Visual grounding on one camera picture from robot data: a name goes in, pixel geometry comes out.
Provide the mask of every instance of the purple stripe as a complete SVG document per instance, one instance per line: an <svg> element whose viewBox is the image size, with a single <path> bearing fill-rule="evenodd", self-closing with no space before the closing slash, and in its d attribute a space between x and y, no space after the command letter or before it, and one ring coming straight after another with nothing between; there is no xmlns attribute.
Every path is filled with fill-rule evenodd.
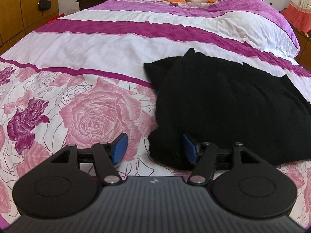
<svg viewBox="0 0 311 233"><path fill-rule="evenodd" d="M37 29L36 32L53 32L53 33L101 33L125 35L133 33L139 36L164 37L173 41L198 41L200 43L215 44L228 51L235 52L245 57L258 57L263 62L277 65L282 69L294 71L298 76L311 77L311 74L301 66L292 65L288 60L281 57L275 57L272 53L263 52L251 47L247 42L240 43L234 39L223 38L215 33L207 32L192 26L172 25L169 23L152 23L145 22L110 22L110 21L79 21L58 19L54 22L44 25Z"/></svg>
<svg viewBox="0 0 311 233"><path fill-rule="evenodd" d="M246 11L256 15L260 15L267 20L273 22L280 27L292 40L298 51L299 43L293 29L287 20L274 8L261 0L224 0L214 3L209 8L178 8L169 6L168 4L155 4L150 2L129 2L122 0L109 0L105 3L97 5L90 10L127 10L127 11L143 11L170 13L172 15L180 15L186 17L202 16L205 18L215 18L232 11Z"/></svg>
<svg viewBox="0 0 311 233"><path fill-rule="evenodd" d="M10 224L3 218L2 215L0 215L0 228L6 229L9 226L10 226Z"/></svg>
<svg viewBox="0 0 311 233"><path fill-rule="evenodd" d="M116 74L112 72L105 72L101 70L96 70L96 69L86 69L86 68L80 68L78 70L68 68L68 67L45 67L45 68L37 68L35 65L27 63L27 64L21 64L17 62L16 60L5 60L4 58L0 57L1 62L7 62L9 64L15 65L19 68L24 68L24 67L31 67L33 70L35 70L37 73L39 72L59 72L59 73L65 73L65 74L70 74L72 76L78 76L78 75L83 75L83 74L93 74L93 75L98 75L102 77L107 77L107 78L114 78L118 80L123 80L123 81L128 81L132 83L136 83L139 85L142 85L147 88L151 88L151 84L137 79L133 78L130 76L126 76L124 74Z"/></svg>

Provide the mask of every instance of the wooden wardrobe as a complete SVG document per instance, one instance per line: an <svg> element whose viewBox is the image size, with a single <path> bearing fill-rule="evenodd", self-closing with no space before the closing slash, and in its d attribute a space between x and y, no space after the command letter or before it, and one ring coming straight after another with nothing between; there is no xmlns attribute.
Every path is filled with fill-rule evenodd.
<svg viewBox="0 0 311 233"><path fill-rule="evenodd" d="M52 8L38 10L40 0L0 0L0 55L25 35L58 16L58 0Z"/></svg>

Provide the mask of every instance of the white logo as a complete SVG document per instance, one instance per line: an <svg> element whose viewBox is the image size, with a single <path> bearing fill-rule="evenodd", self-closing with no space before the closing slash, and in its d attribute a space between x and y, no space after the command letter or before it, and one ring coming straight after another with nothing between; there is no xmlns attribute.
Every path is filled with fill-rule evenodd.
<svg viewBox="0 0 311 233"><path fill-rule="evenodd" d="M151 180L150 181L152 184L157 184L158 182L160 182L159 180L157 180L157 179L154 179L154 180Z"/></svg>

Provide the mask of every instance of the black circular disc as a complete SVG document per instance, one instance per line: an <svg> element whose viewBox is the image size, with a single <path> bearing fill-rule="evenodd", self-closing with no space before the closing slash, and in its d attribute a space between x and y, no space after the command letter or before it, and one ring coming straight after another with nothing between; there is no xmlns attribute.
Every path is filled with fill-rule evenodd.
<svg viewBox="0 0 311 233"><path fill-rule="evenodd" d="M91 204L96 181L77 168L48 165L29 172L16 182L12 195L21 213L37 218L62 218Z"/></svg>
<svg viewBox="0 0 311 233"><path fill-rule="evenodd" d="M235 167L213 183L216 201L240 216L263 219L287 214L297 197L295 184L274 167Z"/></svg>

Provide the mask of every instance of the floral bedspread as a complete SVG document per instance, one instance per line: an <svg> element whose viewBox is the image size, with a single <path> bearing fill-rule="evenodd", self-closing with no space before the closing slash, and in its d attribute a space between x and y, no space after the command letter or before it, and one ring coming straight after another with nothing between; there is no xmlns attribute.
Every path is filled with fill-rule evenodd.
<svg viewBox="0 0 311 233"><path fill-rule="evenodd" d="M0 213L18 218L12 188L65 144L89 148L128 135L118 167L135 176L188 175L154 162L149 133L156 97L144 62L195 51L287 74L311 100L309 74L297 64L297 39L286 20L261 0L214 4L109 0L28 34L0 57ZM81 167L95 175L91 165ZM311 162L279 166L298 189L291 216L311 221Z"/></svg>

